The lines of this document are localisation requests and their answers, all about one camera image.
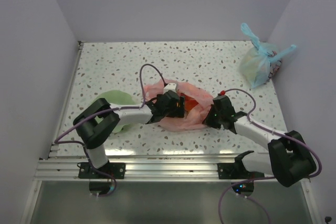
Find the pink plastic bag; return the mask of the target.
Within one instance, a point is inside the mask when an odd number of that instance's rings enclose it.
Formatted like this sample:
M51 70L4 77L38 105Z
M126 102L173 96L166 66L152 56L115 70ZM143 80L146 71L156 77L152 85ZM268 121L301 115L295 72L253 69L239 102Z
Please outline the pink plastic bag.
M178 95L185 96L186 100L196 100L198 105L190 112L185 111L183 118L163 118L158 125L170 132L181 132L189 130L199 130L206 127L204 119L213 104L213 96L207 91L196 87L188 82L178 82L166 79L165 82L175 82L178 84Z

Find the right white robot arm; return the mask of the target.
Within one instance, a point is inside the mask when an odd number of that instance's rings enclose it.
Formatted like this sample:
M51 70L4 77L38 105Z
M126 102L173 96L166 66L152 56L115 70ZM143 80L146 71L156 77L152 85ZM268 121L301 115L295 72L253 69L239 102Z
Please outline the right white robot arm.
M219 163L220 179L252 179L270 175L281 185L290 187L317 170L300 133L275 132L257 124L247 113L235 111L226 95L214 98L203 123L246 137L268 151L267 154L246 151L236 156L232 163Z

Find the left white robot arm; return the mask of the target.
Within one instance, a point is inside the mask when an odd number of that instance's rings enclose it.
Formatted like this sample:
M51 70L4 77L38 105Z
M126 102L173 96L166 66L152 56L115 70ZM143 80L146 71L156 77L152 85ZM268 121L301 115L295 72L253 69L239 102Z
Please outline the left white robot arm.
M73 126L84 142L92 164L90 171L97 178L104 178L109 172L104 142L117 126L158 123L165 117L178 118L183 114L184 98L169 90L137 106L118 108L100 98L74 119Z

